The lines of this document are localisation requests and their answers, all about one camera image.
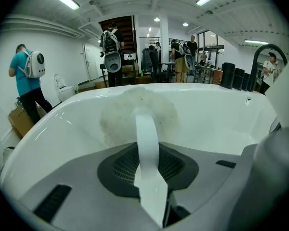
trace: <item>white door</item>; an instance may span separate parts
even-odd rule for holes
[[[86,65],[87,65],[88,72],[89,72],[89,78],[90,80],[97,79],[99,76],[97,72],[95,57],[98,52],[94,47],[91,47],[88,45],[85,45],[84,49],[85,49],[85,56],[86,56]]]

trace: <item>teal t-shirt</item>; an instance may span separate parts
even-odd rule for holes
[[[21,51],[13,57],[10,65],[10,68],[15,69],[16,84],[19,96],[40,87],[39,78],[27,78],[18,68],[19,66],[20,68],[25,69],[27,57],[27,54]]]

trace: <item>astronaut backpack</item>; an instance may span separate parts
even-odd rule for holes
[[[28,55],[25,68],[22,69],[18,66],[18,68],[25,74],[27,78],[39,78],[45,74],[45,60],[44,56],[38,52],[28,53],[27,51],[23,51],[26,55]]]

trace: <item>wooden stair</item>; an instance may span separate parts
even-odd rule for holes
[[[124,16],[113,18],[110,20],[100,22],[101,28],[103,32],[108,29],[109,25],[115,22],[117,23],[117,29],[123,33],[124,36],[124,47],[122,48],[122,52],[136,52],[134,45],[134,37],[133,37],[133,27],[131,16]]]

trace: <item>person in black shirt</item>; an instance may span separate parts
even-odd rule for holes
[[[117,26],[118,25],[116,23],[114,23],[114,22],[111,23],[109,28],[108,28],[108,31],[111,32],[113,29],[116,29]],[[118,53],[121,56],[121,68],[116,73],[108,72],[109,87],[122,86],[122,77],[123,77],[123,59],[124,59],[124,56],[122,55],[121,49],[124,47],[124,37],[123,37],[123,34],[120,30],[115,31],[114,35],[117,37],[117,40],[120,42],[120,49],[118,50]],[[104,36],[104,34],[101,35],[100,47],[103,47],[103,36]]]
[[[187,73],[188,68],[185,65],[184,57],[179,53],[180,43],[175,39],[171,41],[171,56],[175,58],[175,72],[177,76],[177,82],[184,81],[184,74]]]
[[[191,51],[192,60],[193,60],[194,66],[195,66],[196,59],[198,57],[198,45],[195,42],[195,36],[194,35],[191,36],[191,41],[187,42],[187,46],[188,46],[189,50]]]

